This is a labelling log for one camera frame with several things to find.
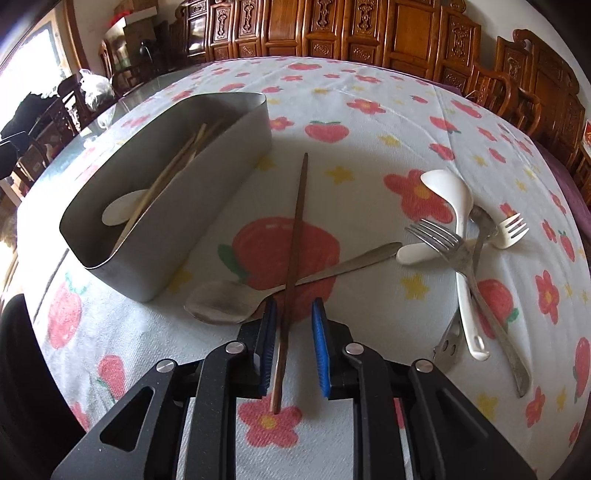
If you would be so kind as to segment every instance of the fork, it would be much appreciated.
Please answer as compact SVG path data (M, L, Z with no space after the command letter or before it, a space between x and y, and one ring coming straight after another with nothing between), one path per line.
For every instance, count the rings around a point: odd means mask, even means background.
M512 247L530 231L526 226L521 214L517 213L499 223L496 234L491 235L487 242L499 250ZM475 243L476 239L473 238L466 241L466 246L472 248ZM416 265L435 258L439 258L439 254L425 243L404 245L396 254L396 260L401 265Z
M464 239L428 220L421 220L419 223L407 227L406 230L439 252L456 272L466 277L472 295L474 295L477 304L485 315L497 340L499 340L501 349L511 366L511 373L513 374L517 394L520 398L523 397L530 389L530 373L515 350L515 346L511 343L509 336L501 327L495 314L492 313L492 310L478 289L472 267L472 253L466 246Z

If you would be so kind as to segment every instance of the white tablecloth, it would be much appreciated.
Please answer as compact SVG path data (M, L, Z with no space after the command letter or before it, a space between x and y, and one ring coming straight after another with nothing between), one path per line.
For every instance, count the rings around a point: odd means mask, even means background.
M58 232L69 200L122 143L172 104L204 92L267 94L271 153L197 243L174 281L139 304L101 283ZM22 204L18 242L34 329L56 382L85 428L161 358L203 358L237 327L201 324L184 310L200 281L284 281L298 174L310 154L300 273L378 245L414 242L422 217L453 226L451 208L419 181L447 168L495 220L522 213L531 230L506 251L485 248L480 286L532 373L517 398L496 342L486 362L465 349L451 380L518 449L540 479L560 466L588 396L591 282L579 233L544 160L521 132L492 113L403 74L334 60L265 58L216 63L162 90L119 120L53 182ZM290 337L284 409L238 408L238 477L352 477L349 401L327 402L317 385L310 302L387 359L432 355L456 310L454 273L435 261L394 260L301 289Z

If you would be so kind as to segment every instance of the metal screw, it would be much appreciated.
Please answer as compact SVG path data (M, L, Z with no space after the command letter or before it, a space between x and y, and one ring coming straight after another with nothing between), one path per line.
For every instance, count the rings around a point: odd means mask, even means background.
M345 352L349 355L361 355L363 353L363 345L350 343L345 347Z
M172 360L161 360L156 365L156 370L161 374L167 374L174 370L174 362Z
M242 342L230 342L226 345L226 352L236 355L244 350L244 343Z
M419 360L414 366L423 374L428 374L433 371L433 364L429 360Z

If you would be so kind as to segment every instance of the table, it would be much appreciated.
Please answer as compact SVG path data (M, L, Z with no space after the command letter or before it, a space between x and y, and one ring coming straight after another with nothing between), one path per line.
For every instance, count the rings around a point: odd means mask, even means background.
M267 95L273 148L194 247L168 288L131 301L87 272L67 250L59 219L83 183L162 111L190 95L236 90ZM485 248L483 295L532 373L514 393L489 337L491 358L462 352L450 379L518 449L540 479L576 439L588 396L591 279L579 233L554 177L522 133L492 113L422 80L334 60L264 58L215 63L158 91L83 151L66 148L19 208L23 285L41 350L66 401L92 427L161 358L203 358L237 327L204 325L183 302L200 281L242 278L255 288L284 280L303 153L310 154L300 273L378 245L414 238L422 217L453 226L451 208L420 183L448 168L497 221L521 212L531 230L506 251ZM385 358L430 358L456 305L454 273L440 261L395 261L301 289L278 417L244 401L236 420L238 478L352 476L352 411L317 386L310 302Z

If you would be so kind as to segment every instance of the chopstick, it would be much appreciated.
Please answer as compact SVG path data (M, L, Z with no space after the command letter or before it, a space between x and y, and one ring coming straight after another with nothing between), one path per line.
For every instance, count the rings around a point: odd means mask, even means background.
M207 129L207 124L201 125L199 131L189 138L168 165L166 165L152 186L144 194L133 214L129 217L123 231L113 246L113 250L111 250L111 255L119 248L121 243L123 243L123 240L125 240L125 237L134 227L142 213L148 209L150 204L166 188L174 176L193 161L199 152L199 149L201 149L209 137L217 130L222 121L223 119L218 120L210 129Z
M290 262L287 266L287 281L285 282L285 300L283 304L283 316L279 324L279 346L277 349L277 362L275 363L275 377L271 390L271 413L277 415L281 411L281 397L283 395L283 377L287 363L287 348L289 344L289 332L291 315L295 298L296 281L298 280L298 266L300 262L301 233L303 229L304 202L306 199L306 182L308 177L308 154L304 154L301 165L300 186L298 187L297 200L295 202L294 225L291 231Z

